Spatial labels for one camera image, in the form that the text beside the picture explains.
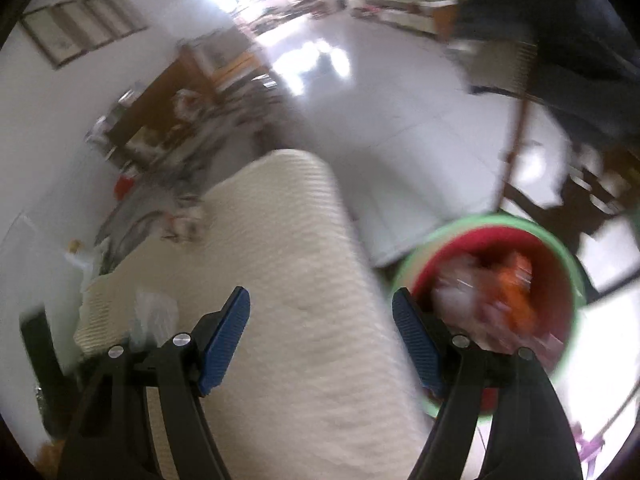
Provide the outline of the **dark navy jacket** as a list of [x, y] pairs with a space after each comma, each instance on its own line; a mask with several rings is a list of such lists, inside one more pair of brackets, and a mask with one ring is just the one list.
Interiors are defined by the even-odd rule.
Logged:
[[528, 93], [578, 142], [639, 142], [639, 45], [608, 0], [465, 0], [454, 38], [537, 48]]

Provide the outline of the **grey patterned rug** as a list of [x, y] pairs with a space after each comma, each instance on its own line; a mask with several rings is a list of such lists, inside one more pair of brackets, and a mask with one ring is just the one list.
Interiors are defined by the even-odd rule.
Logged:
[[198, 206], [203, 195], [244, 166], [281, 148], [292, 148], [295, 114], [288, 92], [255, 81], [212, 110], [195, 136], [164, 156], [107, 217], [94, 246], [102, 274], [148, 236], [168, 230], [174, 214]]

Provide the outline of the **carved wooden chair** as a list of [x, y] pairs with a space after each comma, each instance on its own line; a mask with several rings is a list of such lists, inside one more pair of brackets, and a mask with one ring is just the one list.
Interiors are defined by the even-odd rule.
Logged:
[[512, 184], [524, 148], [525, 107], [516, 120], [498, 201], [514, 203], [576, 254], [582, 236], [639, 211], [639, 86], [582, 80], [566, 88], [536, 84], [534, 97], [570, 141], [560, 202], [539, 206]]

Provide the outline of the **framed wall picture set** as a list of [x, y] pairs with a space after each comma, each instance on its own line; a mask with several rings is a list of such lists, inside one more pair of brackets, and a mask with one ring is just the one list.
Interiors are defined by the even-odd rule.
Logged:
[[26, 12], [18, 22], [55, 70], [149, 28], [129, 0], [66, 0]]

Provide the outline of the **orange plastic snack bag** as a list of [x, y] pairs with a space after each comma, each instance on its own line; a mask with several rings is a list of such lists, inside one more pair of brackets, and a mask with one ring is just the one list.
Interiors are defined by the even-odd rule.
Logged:
[[530, 302], [532, 264], [520, 252], [511, 252], [494, 269], [506, 322], [514, 333], [530, 335], [537, 327], [537, 315]]

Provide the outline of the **red bin with green rim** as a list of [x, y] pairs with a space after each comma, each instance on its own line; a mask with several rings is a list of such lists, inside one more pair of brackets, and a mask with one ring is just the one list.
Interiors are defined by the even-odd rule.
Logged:
[[563, 344], [558, 357], [544, 366], [557, 385], [575, 350], [578, 310], [586, 305], [586, 286], [574, 256], [538, 224], [510, 214], [472, 214], [450, 222], [409, 252], [390, 289], [408, 288], [418, 304], [429, 307], [436, 271], [443, 262], [468, 254], [493, 266], [511, 252], [519, 252], [532, 264], [530, 296], [537, 309], [538, 330]]

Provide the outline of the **purple plastic toy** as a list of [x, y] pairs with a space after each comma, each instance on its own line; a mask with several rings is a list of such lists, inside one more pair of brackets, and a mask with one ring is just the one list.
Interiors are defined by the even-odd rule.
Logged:
[[597, 458], [605, 445], [603, 431], [599, 431], [591, 439], [587, 439], [582, 431], [582, 425], [575, 422], [572, 426], [572, 435], [582, 465], [582, 474], [585, 479], [592, 479], [596, 470]]

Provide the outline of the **beige striped sofa cushion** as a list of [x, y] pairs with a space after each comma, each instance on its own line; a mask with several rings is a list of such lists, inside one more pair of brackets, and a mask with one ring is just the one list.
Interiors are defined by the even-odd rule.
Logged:
[[330, 167], [279, 150], [204, 197], [196, 243], [150, 237], [96, 278], [74, 338], [86, 356], [124, 338], [139, 292], [175, 301], [179, 330], [235, 287], [250, 319], [203, 402], [235, 479], [405, 479], [428, 434], [388, 306]]

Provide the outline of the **low tv cabinet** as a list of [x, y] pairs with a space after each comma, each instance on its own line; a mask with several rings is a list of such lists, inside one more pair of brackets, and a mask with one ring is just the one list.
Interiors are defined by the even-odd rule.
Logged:
[[457, 0], [347, 0], [355, 18], [372, 20], [446, 42], [458, 14]]

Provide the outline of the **wooden bench table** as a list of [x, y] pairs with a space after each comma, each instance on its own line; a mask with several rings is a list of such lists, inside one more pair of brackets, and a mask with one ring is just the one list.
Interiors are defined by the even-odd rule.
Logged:
[[182, 44], [175, 62], [124, 111], [106, 137], [115, 148], [126, 152], [126, 144], [142, 127], [166, 133], [180, 122], [184, 124], [175, 114], [174, 97], [179, 90], [196, 92], [208, 106], [221, 106], [241, 81], [269, 72], [269, 62], [259, 50], [246, 50], [221, 68], [208, 70], [203, 55]]

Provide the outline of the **red small box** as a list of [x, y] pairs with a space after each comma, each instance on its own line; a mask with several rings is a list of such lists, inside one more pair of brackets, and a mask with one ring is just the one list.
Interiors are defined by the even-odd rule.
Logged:
[[126, 174], [122, 174], [121, 176], [119, 176], [113, 190], [115, 200], [121, 202], [132, 190], [135, 184], [135, 178], [126, 176]]

